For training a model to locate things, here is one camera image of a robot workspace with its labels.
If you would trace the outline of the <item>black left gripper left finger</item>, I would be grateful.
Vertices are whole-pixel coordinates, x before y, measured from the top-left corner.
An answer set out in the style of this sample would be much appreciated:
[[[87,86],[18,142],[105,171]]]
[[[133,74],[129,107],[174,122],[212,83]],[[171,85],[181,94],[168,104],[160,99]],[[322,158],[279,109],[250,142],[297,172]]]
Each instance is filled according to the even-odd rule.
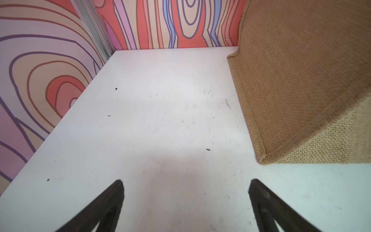
[[[114,232],[124,202],[124,185],[116,180],[75,217],[58,229],[59,232]]]

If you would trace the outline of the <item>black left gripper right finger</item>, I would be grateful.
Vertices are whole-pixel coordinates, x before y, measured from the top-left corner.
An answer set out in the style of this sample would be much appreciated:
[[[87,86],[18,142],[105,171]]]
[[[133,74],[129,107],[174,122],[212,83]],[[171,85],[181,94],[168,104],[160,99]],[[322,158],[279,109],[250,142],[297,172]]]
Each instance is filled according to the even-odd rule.
[[[319,229],[308,222],[260,180],[253,179],[249,196],[260,232],[318,232]]]

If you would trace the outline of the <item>brown burlap tote bag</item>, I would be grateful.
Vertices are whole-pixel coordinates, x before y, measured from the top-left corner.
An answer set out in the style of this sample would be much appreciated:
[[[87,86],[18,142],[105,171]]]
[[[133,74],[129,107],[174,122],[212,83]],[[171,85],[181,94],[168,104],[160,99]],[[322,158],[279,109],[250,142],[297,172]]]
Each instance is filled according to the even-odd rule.
[[[248,1],[227,59],[259,164],[370,163],[370,1]]]

